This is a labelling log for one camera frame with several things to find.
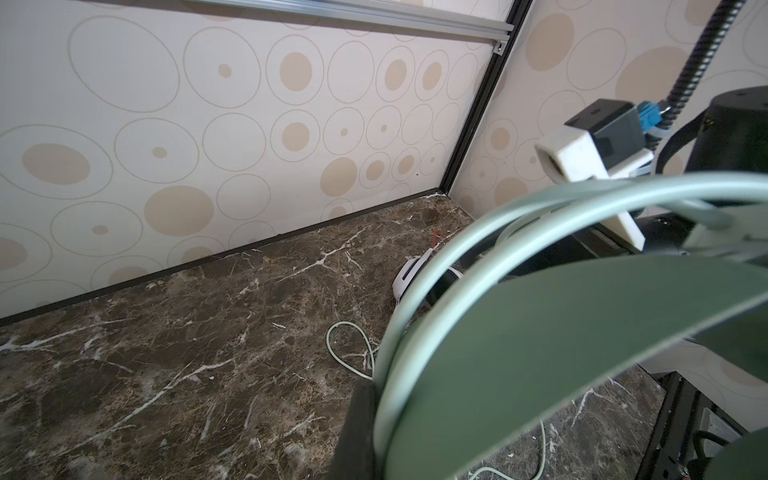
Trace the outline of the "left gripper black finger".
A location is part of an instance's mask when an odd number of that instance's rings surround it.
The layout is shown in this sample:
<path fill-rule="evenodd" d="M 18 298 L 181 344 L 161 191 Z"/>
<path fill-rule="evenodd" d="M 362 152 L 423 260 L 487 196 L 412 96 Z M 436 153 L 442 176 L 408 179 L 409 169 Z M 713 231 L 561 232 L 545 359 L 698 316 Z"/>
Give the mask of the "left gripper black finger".
<path fill-rule="evenodd" d="M 376 400 L 372 381 L 356 383 L 327 479 L 378 479 L 373 447 Z"/>

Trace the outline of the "mint green headphones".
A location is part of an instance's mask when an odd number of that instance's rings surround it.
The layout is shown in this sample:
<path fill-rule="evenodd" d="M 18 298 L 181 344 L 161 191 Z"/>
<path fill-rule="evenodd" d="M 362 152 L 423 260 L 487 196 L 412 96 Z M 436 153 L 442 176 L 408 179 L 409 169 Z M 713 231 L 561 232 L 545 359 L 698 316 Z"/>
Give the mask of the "mint green headphones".
<path fill-rule="evenodd" d="M 581 229 L 659 205 L 685 256 L 513 270 Z M 695 173 L 554 186 L 450 241 L 395 309 L 376 360 L 377 473 L 449 479 L 564 403 L 684 338 L 767 375 L 767 178 Z"/>

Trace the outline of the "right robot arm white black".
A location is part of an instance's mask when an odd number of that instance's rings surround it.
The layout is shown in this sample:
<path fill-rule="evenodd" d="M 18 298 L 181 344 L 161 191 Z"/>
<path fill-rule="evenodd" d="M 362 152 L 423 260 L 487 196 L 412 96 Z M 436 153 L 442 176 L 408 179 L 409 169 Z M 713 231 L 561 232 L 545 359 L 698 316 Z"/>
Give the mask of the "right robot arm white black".
<path fill-rule="evenodd" d="M 721 1 L 699 36 L 666 98 L 669 109 L 658 127 L 670 129 L 692 98 L 744 3 Z M 708 107 L 679 128 L 658 154 L 660 175 L 671 158 L 693 143 L 684 170 L 767 172 L 767 88 L 750 87 L 715 96 Z"/>

